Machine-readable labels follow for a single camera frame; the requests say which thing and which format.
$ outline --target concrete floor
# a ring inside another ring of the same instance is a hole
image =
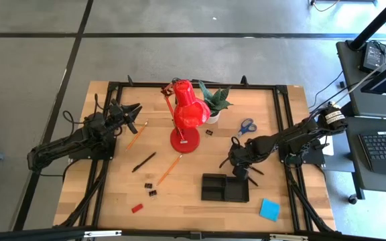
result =
[[[76,32],[86,0],[0,0],[0,31]],[[325,8],[329,3],[319,3]],[[304,1],[95,1],[86,32],[359,33],[376,16],[372,3],[339,3],[324,13]],[[379,33],[386,33],[382,27]],[[73,39],[0,39],[0,231],[10,229],[27,176],[26,153],[43,133]],[[319,39],[84,39],[62,110],[78,118],[91,80],[169,81],[173,77],[252,84],[298,84],[308,103],[341,71],[336,41]],[[338,91],[321,93],[318,102]],[[53,138],[70,125],[60,118]],[[44,173],[61,173],[66,159]],[[336,226],[344,234],[386,238],[386,193],[366,191],[352,206],[349,173],[327,173]],[[25,228],[52,225],[58,177],[40,179]],[[124,238],[163,240],[163,238]]]

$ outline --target white pot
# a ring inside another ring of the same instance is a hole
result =
[[[216,116],[210,116],[209,119],[206,121],[208,124],[214,124],[218,121],[218,118],[220,117],[220,112]]]

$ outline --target orange pencil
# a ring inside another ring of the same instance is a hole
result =
[[[133,140],[132,140],[132,141],[129,143],[129,145],[126,147],[126,150],[125,150],[125,151],[129,150],[129,149],[133,146],[134,142],[138,139],[138,137],[139,137],[139,135],[141,134],[141,132],[144,131],[144,128],[147,126],[147,124],[148,124],[148,120],[145,122],[145,124],[144,124],[144,126],[141,128],[141,130],[138,131],[137,135],[135,135],[135,137],[133,138]]]
[[[169,174],[169,172],[175,167],[175,165],[177,165],[178,162],[180,162],[181,157],[182,157],[182,154],[174,161],[174,163],[172,163],[171,167],[165,172],[165,174],[162,176],[162,178],[160,178],[157,185],[159,185],[165,179],[165,177]]]

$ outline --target red desk lamp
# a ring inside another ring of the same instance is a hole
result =
[[[175,111],[169,102],[169,96],[174,93],[178,101]],[[211,111],[203,100],[196,98],[189,80],[173,80],[162,88],[162,94],[174,119],[175,129],[171,132],[172,147],[181,153],[194,151],[200,141],[196,127],[208,120]]]

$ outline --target black plastic organizer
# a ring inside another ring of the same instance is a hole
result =
[[[202,200],[223,202],[248,202],[248,179],[238,180],[225,174],[208,174],[202,176]]]

